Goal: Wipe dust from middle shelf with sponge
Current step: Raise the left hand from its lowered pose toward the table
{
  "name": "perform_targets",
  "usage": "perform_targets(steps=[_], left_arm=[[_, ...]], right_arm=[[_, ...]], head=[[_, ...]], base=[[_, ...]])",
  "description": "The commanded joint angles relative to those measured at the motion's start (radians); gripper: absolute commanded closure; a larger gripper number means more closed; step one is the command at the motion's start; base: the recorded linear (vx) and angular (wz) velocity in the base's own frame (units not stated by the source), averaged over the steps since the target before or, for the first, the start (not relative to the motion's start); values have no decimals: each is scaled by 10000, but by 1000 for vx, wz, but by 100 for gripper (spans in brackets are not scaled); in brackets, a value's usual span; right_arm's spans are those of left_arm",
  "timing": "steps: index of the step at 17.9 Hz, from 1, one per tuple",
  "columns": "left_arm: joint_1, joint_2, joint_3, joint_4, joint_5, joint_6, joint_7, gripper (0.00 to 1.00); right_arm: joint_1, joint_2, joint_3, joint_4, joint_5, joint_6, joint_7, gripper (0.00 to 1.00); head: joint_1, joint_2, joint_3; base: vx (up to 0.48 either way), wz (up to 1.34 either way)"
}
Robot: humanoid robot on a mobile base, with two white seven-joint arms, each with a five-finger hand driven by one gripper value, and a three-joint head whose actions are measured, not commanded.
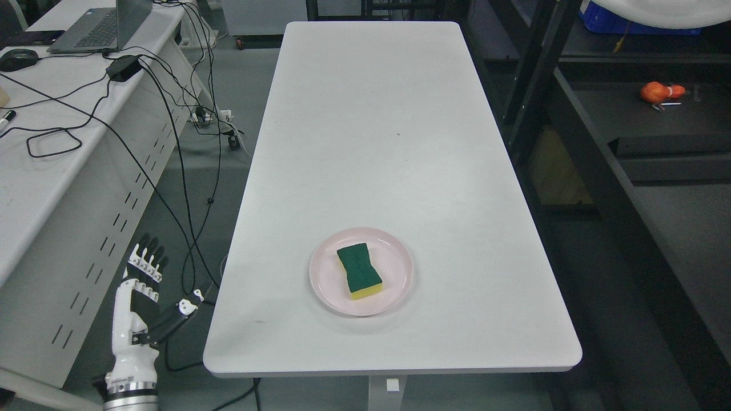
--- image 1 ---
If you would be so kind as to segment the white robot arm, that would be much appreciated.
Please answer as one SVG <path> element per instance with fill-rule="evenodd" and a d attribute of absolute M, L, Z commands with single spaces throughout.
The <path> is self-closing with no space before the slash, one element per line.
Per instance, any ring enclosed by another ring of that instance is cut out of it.
<path fill-rule="evenodd" d="M 103 410 L 159 410 L 155 382 L 131 382 L 107 388 Z"/>

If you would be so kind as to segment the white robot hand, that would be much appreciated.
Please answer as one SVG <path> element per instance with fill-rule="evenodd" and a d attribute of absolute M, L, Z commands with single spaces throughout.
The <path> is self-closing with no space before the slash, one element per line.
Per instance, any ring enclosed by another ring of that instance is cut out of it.
<path fill-rule="evenodd" d="M 114 396 L 156 388 L 159 347 L 190 319 L 206 300 L 200 289 L 167 309 L 159 305 L 163 268 L 168 258 L 156 237 L 144 234 L 126 258 L 115 292 L 111 348 L 115 364 L 103 393 Z"/>

